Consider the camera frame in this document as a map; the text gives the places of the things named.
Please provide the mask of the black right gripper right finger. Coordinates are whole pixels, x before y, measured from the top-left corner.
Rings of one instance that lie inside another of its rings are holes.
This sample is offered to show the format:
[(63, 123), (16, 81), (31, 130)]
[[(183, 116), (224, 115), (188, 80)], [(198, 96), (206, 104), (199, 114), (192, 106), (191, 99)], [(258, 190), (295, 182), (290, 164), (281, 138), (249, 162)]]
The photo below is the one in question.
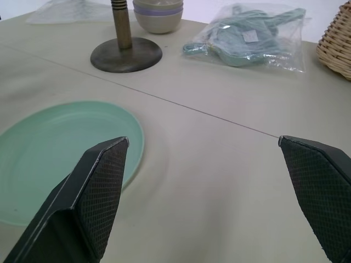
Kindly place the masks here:
[(317, 141), (279, 138), (298, 204), (331, 263), (351, 263), (351, 157)]

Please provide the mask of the wicker basket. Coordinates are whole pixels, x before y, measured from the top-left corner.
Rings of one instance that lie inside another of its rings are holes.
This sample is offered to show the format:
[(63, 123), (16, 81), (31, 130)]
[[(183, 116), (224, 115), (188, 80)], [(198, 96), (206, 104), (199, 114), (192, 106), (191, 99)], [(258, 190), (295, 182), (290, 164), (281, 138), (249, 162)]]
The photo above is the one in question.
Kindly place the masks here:
[(316, 46), (319, 61), (351, 81), (351, 0), (339, 11)]

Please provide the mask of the clear bag of teal items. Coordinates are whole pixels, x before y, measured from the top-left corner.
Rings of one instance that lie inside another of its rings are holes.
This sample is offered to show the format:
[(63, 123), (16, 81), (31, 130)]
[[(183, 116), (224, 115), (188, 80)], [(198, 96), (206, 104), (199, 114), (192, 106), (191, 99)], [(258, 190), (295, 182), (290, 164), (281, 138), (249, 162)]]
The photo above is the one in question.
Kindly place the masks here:
[(276, 3), (235, 3), (182, 47), (183, 55), (231, 67), (265, 65), (304, 72), (306, 10)]

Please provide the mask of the purple rimmed bowl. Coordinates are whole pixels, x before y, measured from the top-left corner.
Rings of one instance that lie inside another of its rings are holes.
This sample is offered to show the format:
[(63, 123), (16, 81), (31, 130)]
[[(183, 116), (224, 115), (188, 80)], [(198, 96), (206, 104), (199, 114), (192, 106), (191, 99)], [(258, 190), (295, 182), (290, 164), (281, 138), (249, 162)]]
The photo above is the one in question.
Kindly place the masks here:
[(167, 16), (183, 10), (183, 0), (133, 0), (134, 11), (141, 15)]

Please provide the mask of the mint green plate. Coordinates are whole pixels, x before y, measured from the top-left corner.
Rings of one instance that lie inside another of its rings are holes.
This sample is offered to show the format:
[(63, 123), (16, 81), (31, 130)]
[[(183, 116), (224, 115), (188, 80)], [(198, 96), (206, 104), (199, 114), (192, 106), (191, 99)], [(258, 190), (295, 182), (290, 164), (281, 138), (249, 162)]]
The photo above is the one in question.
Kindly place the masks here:
[(36, 112), (0, 134), (0, 222), (26, 226), (86, 150), (120, 136), (129, 140), (123, 184), (144, 151), (141, 124), (106, 102), (79, 101)]

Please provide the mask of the dark wooden stand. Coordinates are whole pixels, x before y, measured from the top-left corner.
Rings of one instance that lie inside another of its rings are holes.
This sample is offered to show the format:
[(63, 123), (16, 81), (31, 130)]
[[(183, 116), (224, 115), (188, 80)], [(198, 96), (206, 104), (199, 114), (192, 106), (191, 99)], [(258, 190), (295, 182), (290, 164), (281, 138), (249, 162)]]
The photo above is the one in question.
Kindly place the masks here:
[(111, 0), (117, 37), (97, 46), (91, 64), (105, 72), (130, 73), (154, 66), (162, 59), (161, 48), (153, 41), (132, 37), (127, 0)]

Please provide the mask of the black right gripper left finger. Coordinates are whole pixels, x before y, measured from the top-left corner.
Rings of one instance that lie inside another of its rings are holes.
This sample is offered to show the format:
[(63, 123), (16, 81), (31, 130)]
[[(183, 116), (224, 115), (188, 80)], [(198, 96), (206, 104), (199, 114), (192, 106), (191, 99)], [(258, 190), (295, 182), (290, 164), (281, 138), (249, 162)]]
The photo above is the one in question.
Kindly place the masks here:
[(120, 201), (128, 147), (122, 136), (88, 149), (3, 263), (100, 263)]

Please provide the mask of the beige bowl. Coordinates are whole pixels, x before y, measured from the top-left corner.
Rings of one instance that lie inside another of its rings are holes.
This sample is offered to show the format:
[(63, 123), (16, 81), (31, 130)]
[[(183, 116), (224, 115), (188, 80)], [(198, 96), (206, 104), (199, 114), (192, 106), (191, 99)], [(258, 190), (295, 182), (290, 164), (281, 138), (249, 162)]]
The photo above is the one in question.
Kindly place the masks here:
[(140, 27), (153, 34), (164, 34), (175, 31), (180, 25), (183, 15), (183, 8), (170, 15), (151, 16), (134, 10), (136, 20)]

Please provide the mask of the clear plastic bag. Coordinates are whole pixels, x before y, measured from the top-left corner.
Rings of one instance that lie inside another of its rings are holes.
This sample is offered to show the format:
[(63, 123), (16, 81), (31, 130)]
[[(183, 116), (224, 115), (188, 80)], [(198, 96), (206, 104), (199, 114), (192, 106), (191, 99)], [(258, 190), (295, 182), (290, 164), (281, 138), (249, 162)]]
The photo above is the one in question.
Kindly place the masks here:
[(110, 21), (111, 6), (93, 0), (50, 0), (26, 20), (33, 25)]

